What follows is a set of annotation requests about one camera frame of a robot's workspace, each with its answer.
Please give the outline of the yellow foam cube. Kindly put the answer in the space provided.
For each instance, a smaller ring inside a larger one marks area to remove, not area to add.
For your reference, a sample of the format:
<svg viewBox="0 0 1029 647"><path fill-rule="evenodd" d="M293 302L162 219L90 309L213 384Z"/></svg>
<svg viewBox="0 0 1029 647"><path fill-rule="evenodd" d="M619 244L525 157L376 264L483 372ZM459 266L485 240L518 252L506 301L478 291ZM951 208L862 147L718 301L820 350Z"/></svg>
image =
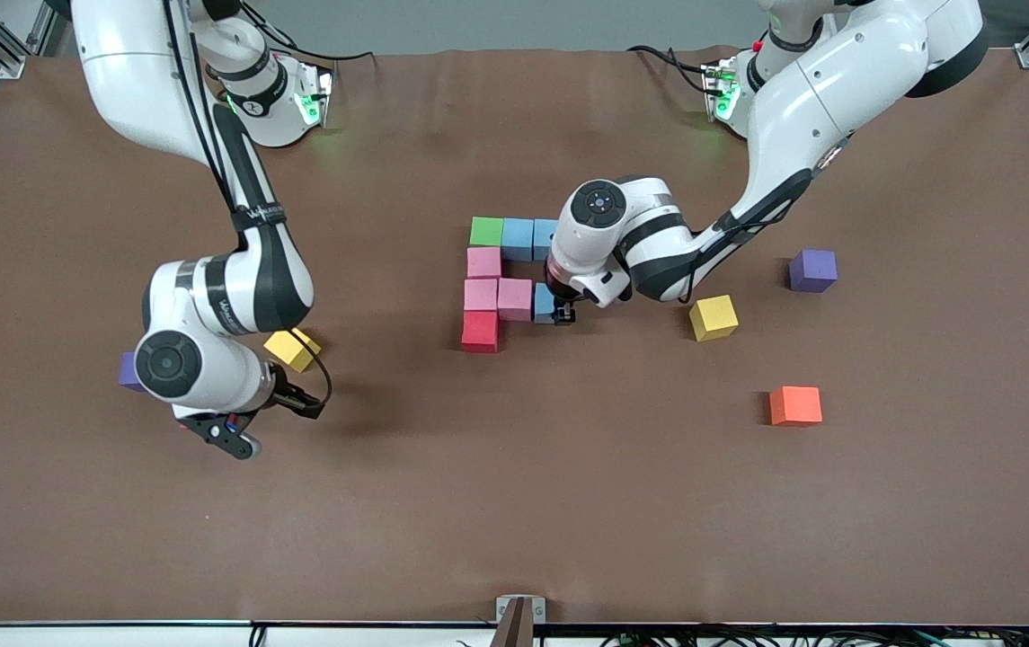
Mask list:
<svg viewBox="0 0 1029 647"><path fill-rule="evenodd" d="M696 342L731 336L740 326L739 316L729 295L696 300L689 310L689 320Z"/></svg>
<svg viewBox="0 0 1029 647"><path fill-rule="evenodd" d="M308 371L322 349L320 344L310 339L298 328L273 332L263 344L263 348L281 364L299 374Z"/></svg>

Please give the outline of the orange foam cube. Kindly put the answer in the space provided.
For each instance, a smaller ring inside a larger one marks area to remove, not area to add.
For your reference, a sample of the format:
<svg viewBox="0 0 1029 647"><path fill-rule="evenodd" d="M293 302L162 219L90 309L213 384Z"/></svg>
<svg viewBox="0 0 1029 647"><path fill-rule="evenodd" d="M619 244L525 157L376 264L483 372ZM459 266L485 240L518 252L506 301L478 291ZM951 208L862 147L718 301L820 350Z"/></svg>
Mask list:
<svg viewBox="0 0 1029 647"><path fill-rule="evenodd" d="M825 421L817 386L780 386L768 397L769 421L777 427L811 427Z"/></svg>

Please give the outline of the metal bracket with brown post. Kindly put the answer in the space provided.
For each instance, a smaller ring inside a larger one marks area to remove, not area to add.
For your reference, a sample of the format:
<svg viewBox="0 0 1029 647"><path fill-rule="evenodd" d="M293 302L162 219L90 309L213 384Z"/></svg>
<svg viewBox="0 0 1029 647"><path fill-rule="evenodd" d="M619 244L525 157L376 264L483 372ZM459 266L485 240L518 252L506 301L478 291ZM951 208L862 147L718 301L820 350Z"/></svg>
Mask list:
<svg viewBox="0 0 1029 647"><path fill-rule="evenodd" d="M496 619L490 647L532 647L535 627L547 622L546 598L527 594L498 597Z"/></svg>

